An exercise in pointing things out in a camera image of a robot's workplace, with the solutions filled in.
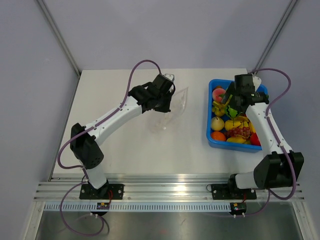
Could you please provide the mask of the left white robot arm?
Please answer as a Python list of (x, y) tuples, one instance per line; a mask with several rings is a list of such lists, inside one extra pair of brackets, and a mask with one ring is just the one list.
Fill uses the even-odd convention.
[(173, 74), (158, 74), (152, 82), (133, 87), (119, 107), (85, 126), (76, 123), (71, 128), (70, 149), (82, 164), (88, 183), (82, 185), (80, 198), (85, 200), (109, 199), (116, 187), (109, 183), (101, 165), (103, 142), (126, 122), (154, 110), (170, 112), (170, 104), (176, 87)]

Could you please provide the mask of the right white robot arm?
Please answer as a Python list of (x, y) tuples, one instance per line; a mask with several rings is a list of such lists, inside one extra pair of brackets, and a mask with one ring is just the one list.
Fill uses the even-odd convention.
[(239, 198), (245, 189), (255, 189), (289, 200), (296, 192), (304, 156), (284, 139), (271, 113), (272, 102), (266, 93), (258, 91), (260, 84), (252, 73), (235, 75), (222, 99), (228, 102), (227, 113), (244, 113), (253, 123), (263, 152), (253, 171), (230, 176), (226, 190), (232, 198)]

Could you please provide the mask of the green watermelon toy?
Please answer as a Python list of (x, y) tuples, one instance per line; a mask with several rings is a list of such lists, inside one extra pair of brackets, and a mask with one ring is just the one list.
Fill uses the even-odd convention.
[(225, 107), (225, 114), (230, 118), (230, 119), (235, 119), (237, 118), (241, 112), (236, 110), (236, 109), (233, 109), (232, 107), (230, 107), (229, 105), (227, 105)]

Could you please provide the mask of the pale yellow pear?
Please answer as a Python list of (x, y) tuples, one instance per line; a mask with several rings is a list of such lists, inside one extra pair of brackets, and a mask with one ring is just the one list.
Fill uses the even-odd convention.
[(213, 131), (221, 131), (225, 127), (225, 122), (222, 118), (215, 116), (211, 119), (210, 127)]

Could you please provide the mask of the clear zip top bag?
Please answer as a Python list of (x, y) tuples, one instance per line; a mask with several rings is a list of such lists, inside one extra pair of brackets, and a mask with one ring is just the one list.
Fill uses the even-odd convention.
[(159, 133), (169, 129), (180, 118), (187, 107), (189, 88), (178, 90), (171, 99), (170, 112), (153, 111), (147, 120), (147, 127), (152, 133)]

